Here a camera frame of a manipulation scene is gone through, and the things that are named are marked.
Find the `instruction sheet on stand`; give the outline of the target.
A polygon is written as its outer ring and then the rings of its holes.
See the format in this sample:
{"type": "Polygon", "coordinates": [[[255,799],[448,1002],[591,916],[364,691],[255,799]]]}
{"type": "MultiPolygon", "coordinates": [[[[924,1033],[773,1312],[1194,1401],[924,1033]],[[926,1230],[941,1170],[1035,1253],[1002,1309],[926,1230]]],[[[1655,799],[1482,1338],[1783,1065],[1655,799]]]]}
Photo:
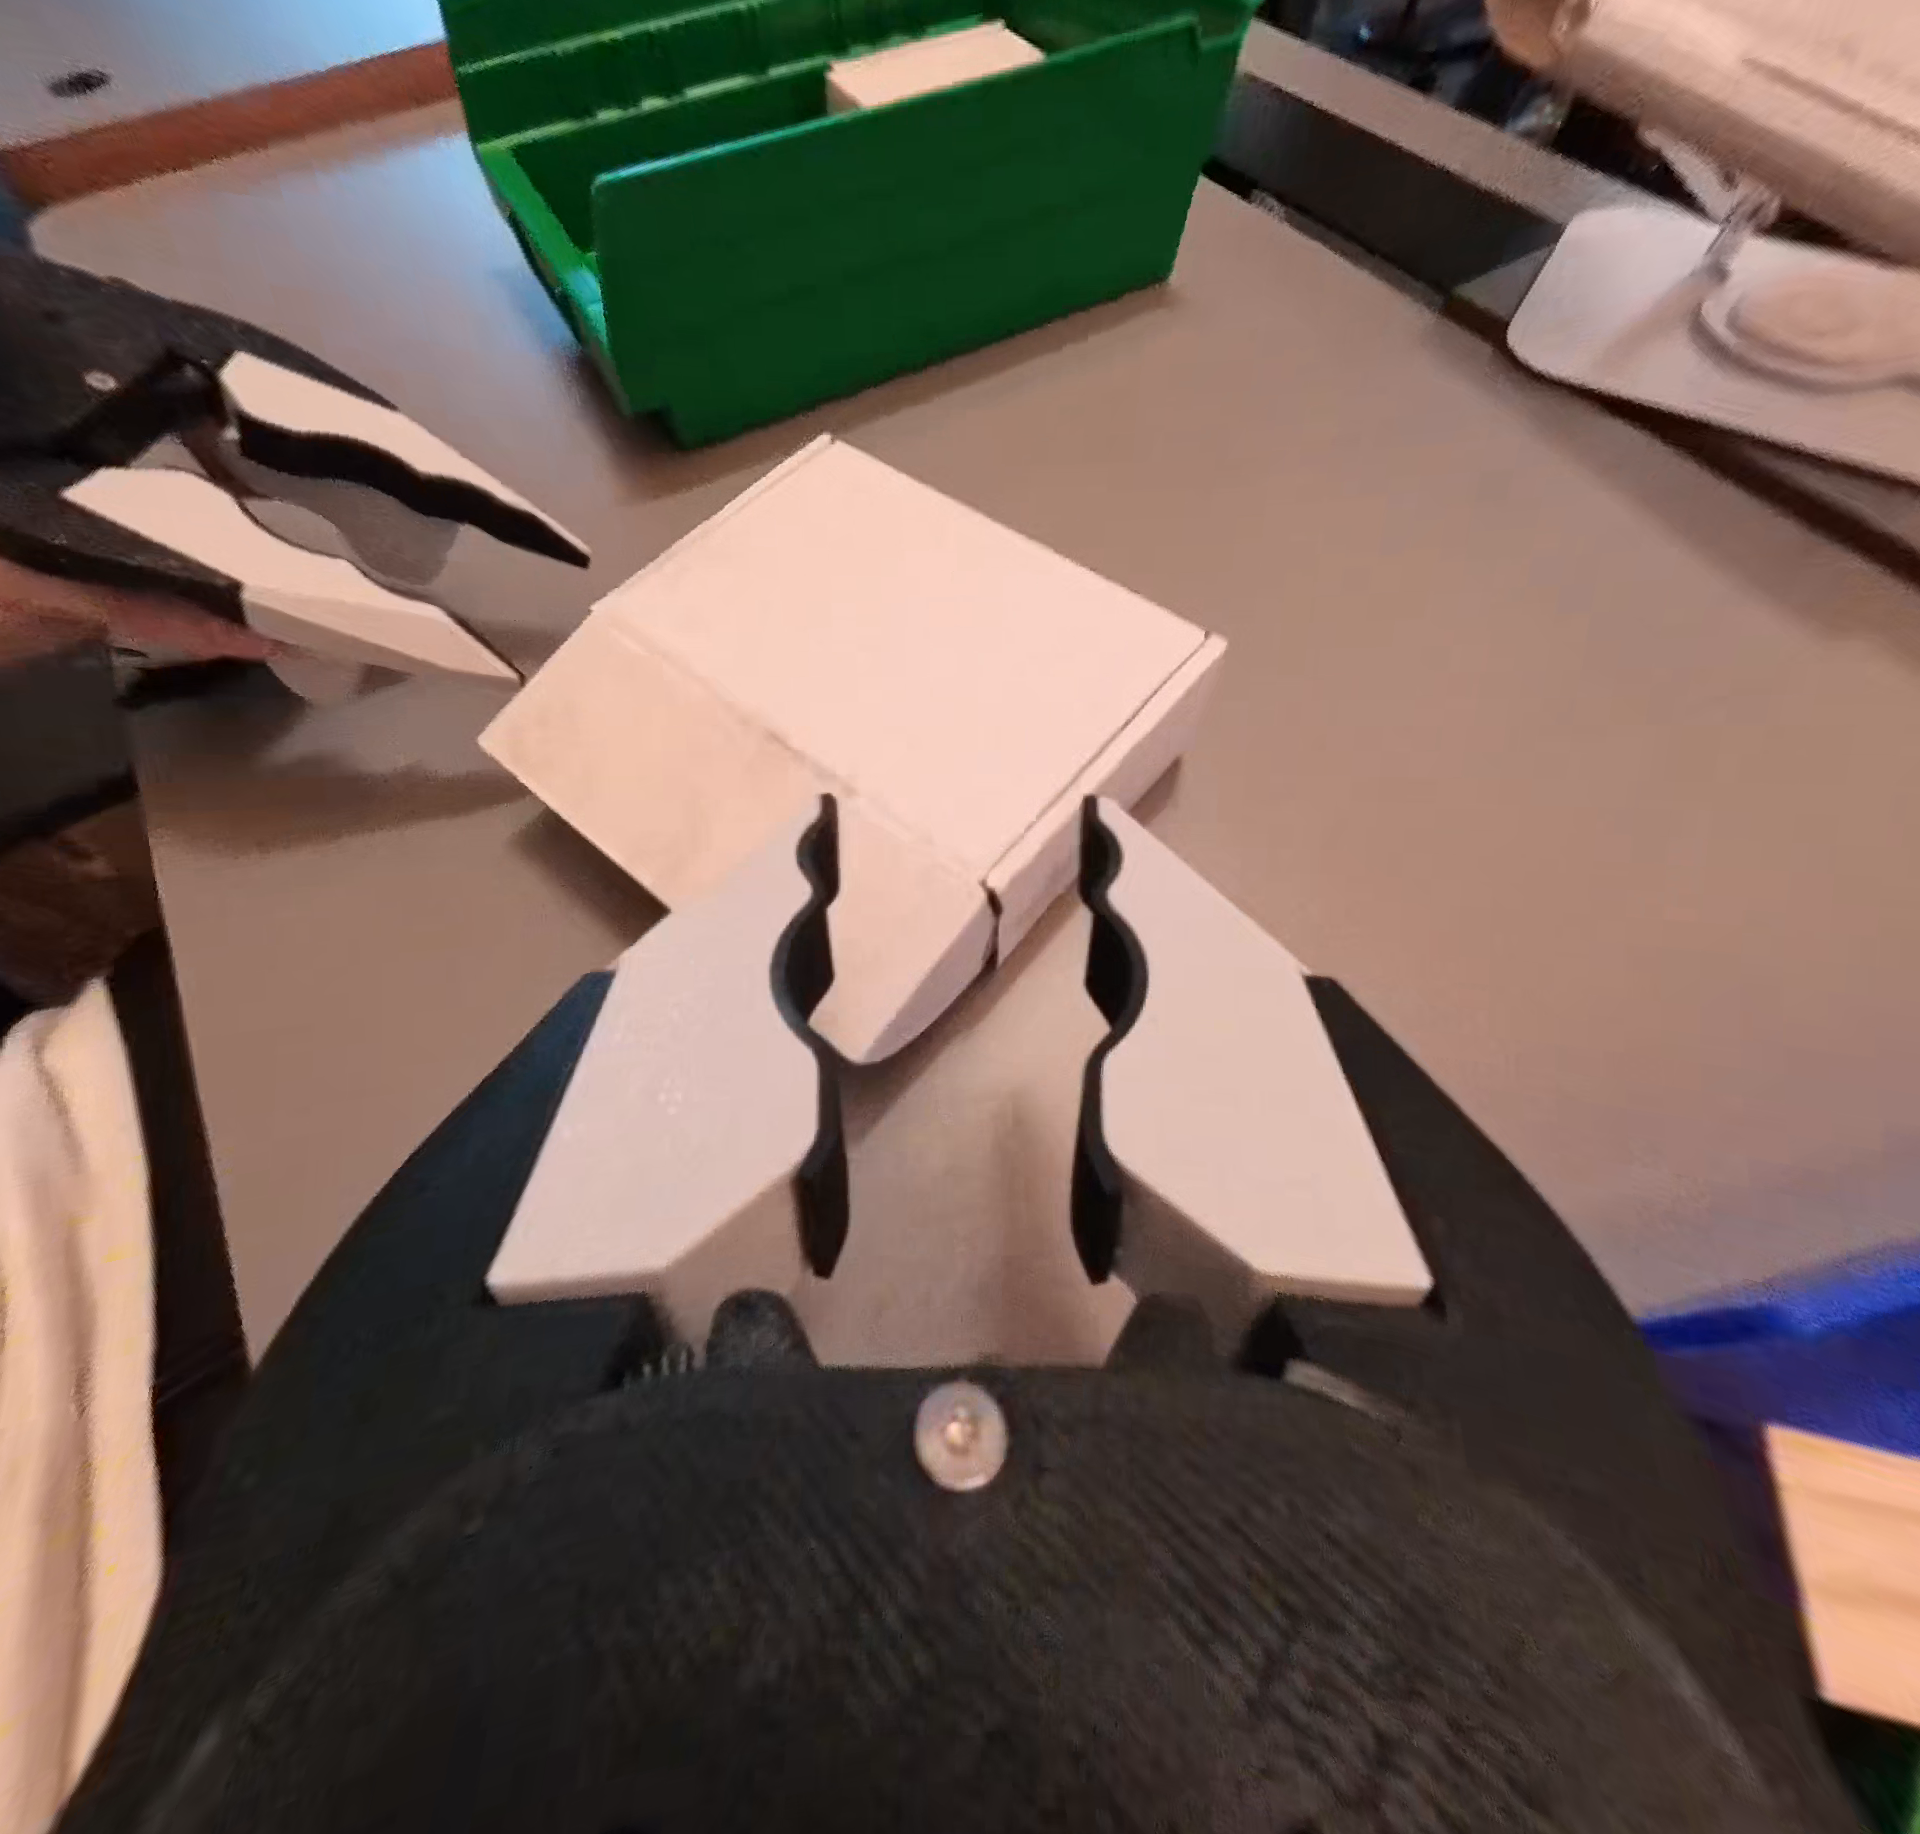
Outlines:
{"type": "Polygon", "coordinates": [[[1690,0],[1486,0],[1486,19],[1512,58],[1723,182],[1706,208],[1573,215],[1512,357],[1917,487],[1917,86],[1774,66],[1690,0]]]}

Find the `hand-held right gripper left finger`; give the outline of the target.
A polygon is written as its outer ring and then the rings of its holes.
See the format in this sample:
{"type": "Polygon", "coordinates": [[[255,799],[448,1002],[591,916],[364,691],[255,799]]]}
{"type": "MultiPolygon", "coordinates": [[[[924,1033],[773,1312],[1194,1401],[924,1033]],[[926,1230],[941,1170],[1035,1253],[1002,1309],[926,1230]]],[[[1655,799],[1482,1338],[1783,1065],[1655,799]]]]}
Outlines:
{"type": "Polygon", "coordinates": [[[611,966],[489,1265],[495,1303],[644,1298],[709,1318],[828,1279],[849,1242],[832,983],[837,804],[820,795],[611,966]]]}

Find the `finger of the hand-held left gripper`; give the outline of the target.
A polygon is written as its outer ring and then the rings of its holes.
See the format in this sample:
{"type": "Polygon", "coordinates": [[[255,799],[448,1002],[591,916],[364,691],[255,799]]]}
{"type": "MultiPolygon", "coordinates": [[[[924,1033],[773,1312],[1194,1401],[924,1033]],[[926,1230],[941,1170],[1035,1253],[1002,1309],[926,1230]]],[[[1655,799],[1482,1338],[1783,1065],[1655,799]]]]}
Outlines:
{"type": "Polygon", "coordinates": [[[300,549],[204,474],[106,468],[67,499],[236,582],[253,633],[324,665],[522,684],[522,669],[426,599],[388,590],[354,562],[300,549]]]}
{"type": "Polygon", "coordinates": [[[253,351],[217,368],[217,393],[243,487],[327,521],[378,579],[424,590],[463,529],[588,569],[577,533],[396,405],[253,351]]]}

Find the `green plastic bin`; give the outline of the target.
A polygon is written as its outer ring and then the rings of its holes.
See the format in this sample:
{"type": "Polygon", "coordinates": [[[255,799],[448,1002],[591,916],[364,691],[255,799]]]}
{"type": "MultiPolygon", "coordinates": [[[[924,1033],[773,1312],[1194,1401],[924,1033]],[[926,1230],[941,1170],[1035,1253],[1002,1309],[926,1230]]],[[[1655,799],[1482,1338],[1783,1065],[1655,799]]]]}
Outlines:
{"type": "Polygon", "coordinates": [[[467,143],[616,411],[694,449],[1170,276],[1258,0],[441,0],[467,143]],[[1044,63],[827,113],[855,54],[1044,63]]]}

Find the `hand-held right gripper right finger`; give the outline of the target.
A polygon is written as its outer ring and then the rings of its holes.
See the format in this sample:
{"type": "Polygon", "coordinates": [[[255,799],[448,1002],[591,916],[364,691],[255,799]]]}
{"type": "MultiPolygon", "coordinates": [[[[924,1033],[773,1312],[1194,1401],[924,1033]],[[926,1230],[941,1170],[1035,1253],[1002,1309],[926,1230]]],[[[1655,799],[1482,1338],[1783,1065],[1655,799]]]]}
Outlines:
{"type": "Polygon", "coordinates": [[[1433,1288],[1382,1145],[1275,936],[1148,833],[1084,799],[1084,993],[1068,1219],[1091,1286],[1252,1326],[1282,1298],[1420,1306],[1433,1288]]]}

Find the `person's left hand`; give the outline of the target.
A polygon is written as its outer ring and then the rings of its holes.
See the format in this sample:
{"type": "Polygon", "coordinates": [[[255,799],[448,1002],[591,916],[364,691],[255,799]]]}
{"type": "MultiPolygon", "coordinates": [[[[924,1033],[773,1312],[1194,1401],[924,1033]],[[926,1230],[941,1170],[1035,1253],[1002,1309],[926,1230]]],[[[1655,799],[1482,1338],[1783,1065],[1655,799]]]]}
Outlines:
{"type": "Polygon", "coordinates": [[[280,645],[166,592],[38,575],[2,558],[2,667],[100,643],[160,660],[270,660],[280,645]]]}

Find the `wooden cube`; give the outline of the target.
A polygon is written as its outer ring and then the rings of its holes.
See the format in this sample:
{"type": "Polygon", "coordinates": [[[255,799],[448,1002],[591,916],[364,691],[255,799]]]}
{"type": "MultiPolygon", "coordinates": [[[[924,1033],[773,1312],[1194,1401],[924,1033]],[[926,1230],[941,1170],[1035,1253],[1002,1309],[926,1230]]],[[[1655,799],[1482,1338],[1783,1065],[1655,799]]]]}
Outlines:
{"type": "Polygon", "coordinates": [[[1783,1426],[1764,1453],[1819,1696],[1917,1728],[1917,1458],[1783,1426]]]}

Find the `white printed shirt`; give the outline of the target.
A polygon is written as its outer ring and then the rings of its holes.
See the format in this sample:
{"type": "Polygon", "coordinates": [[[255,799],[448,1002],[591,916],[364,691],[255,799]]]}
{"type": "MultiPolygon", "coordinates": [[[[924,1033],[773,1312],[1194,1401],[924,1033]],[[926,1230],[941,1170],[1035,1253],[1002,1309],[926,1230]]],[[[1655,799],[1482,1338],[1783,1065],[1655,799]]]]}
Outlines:
{"type": "Polygon", "coordinates": [[[2,1832],[50,1832],[162,1586],[153,1176],[94,978],[2,1038],[2,1832]]]}

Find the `blue plastic bin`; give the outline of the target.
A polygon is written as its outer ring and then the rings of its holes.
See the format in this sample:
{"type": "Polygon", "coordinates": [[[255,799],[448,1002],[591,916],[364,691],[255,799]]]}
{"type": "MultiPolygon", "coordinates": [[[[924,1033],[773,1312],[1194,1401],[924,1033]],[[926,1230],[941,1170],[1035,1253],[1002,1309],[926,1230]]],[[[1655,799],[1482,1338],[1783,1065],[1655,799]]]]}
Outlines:
{"type": "Polygon", "coordinates": [[[1640,1328],[1807,1654],[1764,1427],[1917,1458],[1917,1244],[1698,1298],[1640,1328]]]}

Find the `white cardboard mailer box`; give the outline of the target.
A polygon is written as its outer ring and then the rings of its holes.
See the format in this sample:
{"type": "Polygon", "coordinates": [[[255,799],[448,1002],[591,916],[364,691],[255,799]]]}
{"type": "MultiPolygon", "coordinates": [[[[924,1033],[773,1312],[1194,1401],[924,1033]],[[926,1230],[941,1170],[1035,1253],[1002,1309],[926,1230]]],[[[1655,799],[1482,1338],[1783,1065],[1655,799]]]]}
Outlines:
{"type": "Polygon", "coordinates": [[[912,1045],[1080,884],[1081,802],[1189,753],[1228,640],[818,438],[586,622],[482,756],[662,907],[837,808],[850,1065],[912,1045]]]}
{"type": "Polygon", "coordinates": [[[828,63],[827,113],[869,113],[1040,63],[1044,49],[1010,26],[974,23],[828,63]]]}

